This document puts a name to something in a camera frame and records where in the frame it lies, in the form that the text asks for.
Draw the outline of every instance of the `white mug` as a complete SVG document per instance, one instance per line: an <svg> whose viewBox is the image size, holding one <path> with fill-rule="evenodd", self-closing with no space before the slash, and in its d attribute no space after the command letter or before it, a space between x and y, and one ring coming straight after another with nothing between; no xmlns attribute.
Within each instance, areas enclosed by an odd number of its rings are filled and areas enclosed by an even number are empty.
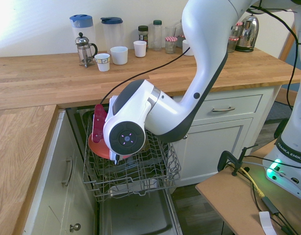
<svg viewBox="0 0 301 235"><path fill-rule="evenodd" d="M115 65L124 65L127 63L127 47L112 47L110 52Z"/></svg>
<svg viewBox="0 0 301 235"><path fill-rule="evenodd" d="M136 57L144 57L146 55L146 42L145 41L135 41L134 51Z"/></svg>
<svg viewBox="0 0 301 235"><path fill-rule="evenodd" d="M109 70L109 64L110 64L110 55L107 53L101 53L101 54L97 54L95 55L95 61L98 65L98 69L101 72L106 72Z"/></svg>
<svg viewBox="0 0 301 235"><path fill-rule="evenodd" d="M187 40L183 40L182 41L182 53L184 53L189 47L190 46L189 46ZM184 55L186 55L186 56L193 56L194 53L193 53L192 49L190 48Z"/></svg>

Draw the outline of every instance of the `dishwasher rack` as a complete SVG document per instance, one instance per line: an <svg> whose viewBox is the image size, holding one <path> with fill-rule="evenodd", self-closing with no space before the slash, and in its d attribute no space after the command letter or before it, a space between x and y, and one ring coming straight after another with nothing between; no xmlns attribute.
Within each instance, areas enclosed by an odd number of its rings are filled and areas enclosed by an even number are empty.
<svg viewBox="0 0 301 235"><path fill-rule="evenodd" d="M180 178L181 166L171 143L162 143L146 130L147 139L142 150L115 165L93 153L88 146L93 112L83 123L87 126L83 182L98 202L109 197L143 196L155 190L172 188L174 181Z"/></svg>

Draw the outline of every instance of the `blue lid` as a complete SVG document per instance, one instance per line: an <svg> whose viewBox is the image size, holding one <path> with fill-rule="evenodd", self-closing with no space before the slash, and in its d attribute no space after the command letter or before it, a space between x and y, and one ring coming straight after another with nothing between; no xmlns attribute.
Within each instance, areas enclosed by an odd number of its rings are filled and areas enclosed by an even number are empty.
<svg viewBox="0 0 301 235"><path fill-rule="evenodd" d="M70 17L70 23L73 28L87 28L93 26L93 17L89 15L74 15Z"/></svg>
<svg viewBox="0 0 301 235"><path fill-rule="evenodd" d="M101 18L103 24L121 24L123 20L119 17L106 17Z"/></svg>

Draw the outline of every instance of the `wooden floor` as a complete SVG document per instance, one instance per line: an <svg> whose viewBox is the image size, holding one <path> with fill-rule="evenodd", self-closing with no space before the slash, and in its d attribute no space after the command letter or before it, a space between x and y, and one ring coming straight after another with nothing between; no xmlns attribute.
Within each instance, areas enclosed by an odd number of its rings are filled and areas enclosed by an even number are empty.
<svg viewBox="0 0 301 235"><path fill-rule="evenodd" d="M252 152L274 140L274 132L279 123L265 124L257 138L258 147ZM195 185L177 188L172 194L176 213L183 235L220 235L223 221L209 203L195 189ZM233 232L225 224L223 235Z"/></svg>

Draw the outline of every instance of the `butcher block counter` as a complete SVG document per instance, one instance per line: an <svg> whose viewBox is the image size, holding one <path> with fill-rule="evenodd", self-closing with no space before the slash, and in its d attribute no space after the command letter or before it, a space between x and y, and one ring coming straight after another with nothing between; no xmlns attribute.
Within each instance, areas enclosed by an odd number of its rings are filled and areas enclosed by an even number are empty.
<svg viewBox="0 0 301 235"><path fill-rule="evenodd" d="M128 63L99 72L79 66L78 55L0 58L0 235L22 234L54 131L58 109L95 105L115 85L181 54L129 50ZM211 92L287 84L292 67L258 49L234 52ZM170 96L183 95L196 73L194 57L183 56L136 79L147 79ZM299 83L297 70L293 83ZM119 94L125 85L111 95Z"/></svg>

